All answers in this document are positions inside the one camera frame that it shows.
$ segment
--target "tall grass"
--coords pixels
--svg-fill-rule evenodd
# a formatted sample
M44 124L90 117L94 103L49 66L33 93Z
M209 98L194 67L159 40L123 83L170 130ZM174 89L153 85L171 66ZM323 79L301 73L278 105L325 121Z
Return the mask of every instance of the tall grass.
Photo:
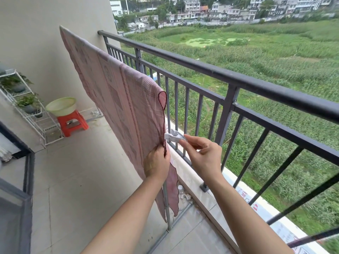
M338 28L339 20L335 19L290 24L233 25L213 29L215 32L225 34L227 32L268 35L298 34L309 39L288 43L268 41L261 46L252 45L250 42L245 46L212 45L206 48L199 48L161 40L163 37L177 34L184 34L185 40L189 36L196 38L199 37L199 34L207 32L207 30L213 36L211 29L189 27L154 30L146 34L131 35L130 38L145 43L150 42L153 46L161 49L193 59L199 58L206 63L270 81L333 102L339 102ZM219 94L225 95L227 92L225 82L208 78L193 70L147 53L143 53L143 59ZM171 81L169 89L170 111L171 116L174 117L174 84ZM188 115L188 131L191 134L195 131L198 99L199 95L191 91ZM244 90L240 91L238 101L260 114L339 150L338 125ZM184 120L184 104L185 89L184 87L179 87L178 117L180 123L183 123ZM200 136L206 137L208 135L213 105L214 103L211 100L204 99L199 128ZM221 110L218 113L217 121L219 121L220 112ZM231 137L236 119L237 115L234 114L225 140ZM263 128L259 125L252 121L244 120L233 145L231 156L226 164L235 174L238 174L242 169L262 131ZM226 148L227 143L223 145L224 151ZM295 148L295 144L270 133L243 180L258 191ZM282 209L285 209L338 172L339 168L337 166L304 150L263 196L269 203L282 211ZM333 186L303 205L302 209L288 215L288 217L306 233L317 233L339 224L338 200L339 188L338 186ZM339 240L331 240L325 245L325 248L332 253L339 253Z

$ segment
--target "white plastic clip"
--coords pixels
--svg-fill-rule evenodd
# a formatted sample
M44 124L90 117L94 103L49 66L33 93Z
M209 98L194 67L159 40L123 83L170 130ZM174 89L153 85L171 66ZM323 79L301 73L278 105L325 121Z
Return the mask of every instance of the white plastic clip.
M171 133L165 133L165 140L175 143L178 143L180 140L187 141L187 139L181 133L174 129L171 129Z

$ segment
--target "patterned fabric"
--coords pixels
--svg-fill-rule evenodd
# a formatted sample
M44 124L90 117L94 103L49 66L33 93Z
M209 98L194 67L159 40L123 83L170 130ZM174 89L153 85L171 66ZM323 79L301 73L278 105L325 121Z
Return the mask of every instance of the patterned fabric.
M129 160L142 180L142 167L147 154L163 144L166 152L166 93L148 76L93 46L60 26L61 38L87 95L103 112ZM175 216L179 211L178 175L170 165L167 192ZM156 198L166 221L162 190Z

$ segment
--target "hand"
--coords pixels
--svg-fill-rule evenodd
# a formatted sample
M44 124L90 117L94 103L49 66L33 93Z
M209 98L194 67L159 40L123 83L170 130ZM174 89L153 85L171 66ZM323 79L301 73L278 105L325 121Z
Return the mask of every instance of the hand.
M161 183L164 183L167 178L171 159L169 150L167 150L164 157L164 150L162 145L156 146L143 162L146 177L154 177L160 180Z
M193 169L205 181L206 184L221 174L221 151L222 148L204 138L184 135L187 141L180 140L179 144L187 151L191 159Z

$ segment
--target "orange roof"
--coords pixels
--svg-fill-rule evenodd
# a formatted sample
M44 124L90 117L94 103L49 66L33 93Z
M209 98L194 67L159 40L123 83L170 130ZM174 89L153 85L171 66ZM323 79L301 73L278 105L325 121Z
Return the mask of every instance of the orange roof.
M208 9L209 9L209 7L208 7L207 5L205 5L205 6L200 6L200 11L208 10Z

